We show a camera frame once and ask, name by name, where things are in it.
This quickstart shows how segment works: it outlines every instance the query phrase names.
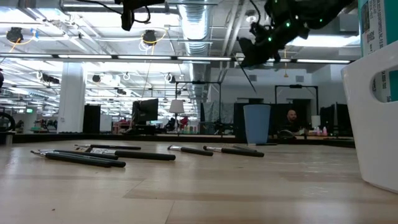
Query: white column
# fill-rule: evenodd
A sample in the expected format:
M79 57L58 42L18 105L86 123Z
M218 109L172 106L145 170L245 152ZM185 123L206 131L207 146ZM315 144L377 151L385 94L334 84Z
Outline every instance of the white column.
M26 107L24 114L24 134L32 134L30 131L35 126L37 120L37 107Z
M82 63L63 63L57 132L82 132L86 73Z

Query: blue cup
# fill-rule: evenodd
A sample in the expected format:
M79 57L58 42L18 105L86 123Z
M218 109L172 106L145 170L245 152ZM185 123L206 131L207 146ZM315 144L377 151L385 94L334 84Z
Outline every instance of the blue cup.
M267 143L271 106L246 105L243 110L248 144Z

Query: pillar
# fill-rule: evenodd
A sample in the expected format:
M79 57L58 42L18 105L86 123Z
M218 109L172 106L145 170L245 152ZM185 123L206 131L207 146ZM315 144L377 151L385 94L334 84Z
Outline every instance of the pillar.
M37 107L26 107L24 114L24 134L32 134L31 129L35 126L37 120Z
M86 73L83 63L64 62L61 80L57 132L82 132Z
M398 40L397 0L359 0L362 56ZM381 102L398 100L398 68L380 71L373 81L373 93Z

